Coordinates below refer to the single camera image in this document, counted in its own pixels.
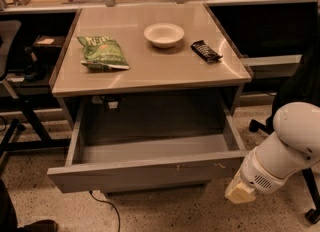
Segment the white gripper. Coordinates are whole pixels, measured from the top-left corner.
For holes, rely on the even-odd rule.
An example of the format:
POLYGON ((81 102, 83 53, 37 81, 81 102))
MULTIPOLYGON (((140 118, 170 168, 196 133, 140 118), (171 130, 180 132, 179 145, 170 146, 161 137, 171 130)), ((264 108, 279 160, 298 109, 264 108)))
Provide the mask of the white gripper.
POLYGON ((287 178, 277 178, 267 171, 258 159, 258 148, 251 150, 225 190, 225 197, 233 204, 244 204, 256 199, 255 190, 271 194, 281 188, 287 178))

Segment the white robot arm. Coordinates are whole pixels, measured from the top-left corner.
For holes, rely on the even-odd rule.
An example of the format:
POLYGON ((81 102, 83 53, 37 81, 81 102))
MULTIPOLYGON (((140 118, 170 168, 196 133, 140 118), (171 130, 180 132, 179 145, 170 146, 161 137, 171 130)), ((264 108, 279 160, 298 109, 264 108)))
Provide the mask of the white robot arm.
POLYGON ((273 117, 274 131, 244 158, 225 197, 234 204, 252 202, 255 192, 271 194, 290 176, 320 161, 320 108, 291 102, 273 117))

